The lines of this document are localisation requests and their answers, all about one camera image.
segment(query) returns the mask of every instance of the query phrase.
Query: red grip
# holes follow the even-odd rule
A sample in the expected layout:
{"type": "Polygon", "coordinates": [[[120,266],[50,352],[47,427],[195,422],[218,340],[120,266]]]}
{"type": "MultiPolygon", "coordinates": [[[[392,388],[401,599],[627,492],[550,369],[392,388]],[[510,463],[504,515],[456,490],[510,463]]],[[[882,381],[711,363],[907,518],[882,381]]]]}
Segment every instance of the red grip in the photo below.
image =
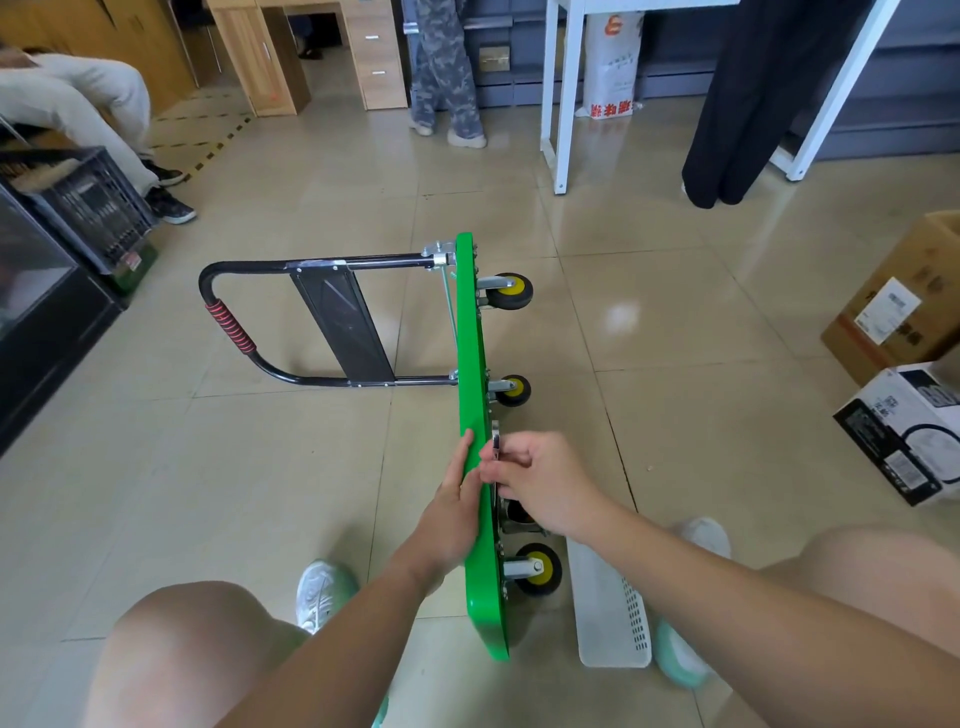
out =
{"type": "Polygon", "coordinates": [[[224,305],[223,301],[217,299],[216,303],[209,304],[206,310],[208,310],[214,320],[220,324],[220,328],[227,333],[230,341],[237,345],[237,349],[242,353],[253,353],[256,351],[256,344],[243,330],[243,327],[240,326],[240,323],[234,318],[233,314],[230,313],[230,309],[224,305]]]}

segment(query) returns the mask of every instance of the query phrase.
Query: white plastic basket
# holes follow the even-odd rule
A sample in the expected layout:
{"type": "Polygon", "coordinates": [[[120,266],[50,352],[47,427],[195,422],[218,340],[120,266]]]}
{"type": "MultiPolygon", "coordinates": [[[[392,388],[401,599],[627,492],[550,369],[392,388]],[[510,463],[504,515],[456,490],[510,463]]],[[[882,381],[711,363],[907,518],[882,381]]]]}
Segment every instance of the white plastic basket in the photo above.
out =
{"type": "Polygon", "coordinates": [[[653,658],[643,598],[590,548],[566,540],[580,662],[647,667],[653,658]]]}

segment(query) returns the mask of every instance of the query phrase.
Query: white pants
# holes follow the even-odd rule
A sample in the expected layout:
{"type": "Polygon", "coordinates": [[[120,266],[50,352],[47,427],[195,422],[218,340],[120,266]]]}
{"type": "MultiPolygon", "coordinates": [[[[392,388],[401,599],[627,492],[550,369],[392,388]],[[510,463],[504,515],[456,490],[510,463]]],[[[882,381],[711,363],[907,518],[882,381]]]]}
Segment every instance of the white pants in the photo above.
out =
{"type": "Polygon", "coordinates": [[[0,69],[0,115],[12,124],[55,129],[81,147],[106,147],[142,195],[156,186],[150,156],[150,94],[140,72],[120,61],[32,56],[40,68],[0,69]],[[117,131],[95,107],[109,109],[117,131]]]}

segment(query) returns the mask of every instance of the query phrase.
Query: mint green shoe sole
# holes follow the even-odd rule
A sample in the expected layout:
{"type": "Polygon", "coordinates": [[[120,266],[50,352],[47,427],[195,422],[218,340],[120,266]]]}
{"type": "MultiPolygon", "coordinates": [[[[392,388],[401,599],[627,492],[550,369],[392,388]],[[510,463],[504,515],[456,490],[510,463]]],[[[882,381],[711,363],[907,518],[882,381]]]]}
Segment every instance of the mint green shoe sole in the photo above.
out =
{"type": "Polygon", "coordinates": [[[709,672],[694,672],[680,664],[671,643],[672,636],[676,634],[677,632],[673,627],[662,619],[660,620],[657,625],[657,633],[654,635],[654,660],[657,661],[657,667],[660,668],[660,671],[671,681],[681,688],[696,690],[707,682],[709,672]]]}

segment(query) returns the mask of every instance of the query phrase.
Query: cart handle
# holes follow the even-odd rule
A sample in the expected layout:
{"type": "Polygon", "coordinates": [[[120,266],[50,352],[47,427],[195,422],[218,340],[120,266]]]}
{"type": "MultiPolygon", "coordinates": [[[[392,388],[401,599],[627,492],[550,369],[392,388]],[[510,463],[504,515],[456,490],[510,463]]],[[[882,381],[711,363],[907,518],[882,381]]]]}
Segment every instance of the cart handle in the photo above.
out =
{"type": "MultiPolygon", "coordinates": [[[[257,367],[281,381],[290,384],[300,384],[313,387],[353,387],[363,386],[364,382],[352,382],[341,376],[301,376],[285,372],[264,359],[256,350],[256,344],[250,335],[237,321],[236,316],[227,305],[217,298],[213,292],[213,280],[223,274],[239,276],[269,276],[285,274],[295,276],[304,268],[322,268],[346,266],[351,271],[367,271],[379,268],[426,268],[432,269],[436,265],[432,256],[419,253],[403,255],[355,255],[339,258],[308,258],[295,260],[223,260],[210,263],[200,272],[198,284],[200,295],[204,298],[206,310],[213,316],[213,320],[224,330],[237,349],[250,359],[257,367]]],[[[443,376],[402,376],[394,382],[376,382],[387,385],[418,385],[418,384],[456,384],[456,379],[443,376]]]]}

